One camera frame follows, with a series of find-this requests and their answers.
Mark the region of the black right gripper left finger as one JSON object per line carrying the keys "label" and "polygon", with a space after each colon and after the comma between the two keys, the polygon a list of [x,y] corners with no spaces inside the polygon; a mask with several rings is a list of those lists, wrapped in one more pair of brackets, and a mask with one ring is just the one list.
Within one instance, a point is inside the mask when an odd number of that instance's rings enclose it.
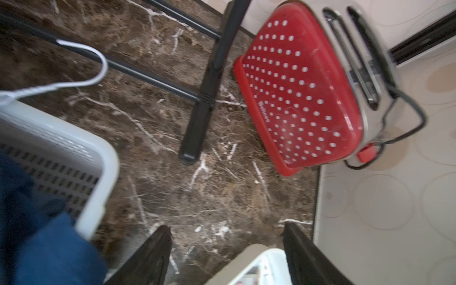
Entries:
{"label": "black right gripper left finger", "polygon": [[157,230],[105,283],[107,285],[162,285],[172,250],[171,228]]}

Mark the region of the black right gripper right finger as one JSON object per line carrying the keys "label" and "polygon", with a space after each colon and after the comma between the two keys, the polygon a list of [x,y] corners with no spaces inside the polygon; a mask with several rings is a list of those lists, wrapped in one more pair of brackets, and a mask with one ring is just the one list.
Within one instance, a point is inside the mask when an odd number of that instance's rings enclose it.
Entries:
{"label": "black right gripper right finger", "polygon": [[352,285],[334,264],[294,223],[286,223],[283,231],[291,282],[294,285]]}

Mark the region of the navy blue t-shirt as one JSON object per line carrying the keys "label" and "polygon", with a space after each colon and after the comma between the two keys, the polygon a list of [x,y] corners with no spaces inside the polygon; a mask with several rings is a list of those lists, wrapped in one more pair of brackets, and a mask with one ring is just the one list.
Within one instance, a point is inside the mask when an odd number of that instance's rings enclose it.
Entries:
{"label": "navy blue t-shirt", "polygon": [[1,284],[101,285],[108,268],[74,229],[65,202],[38,203],[32,178],[1,155]]}

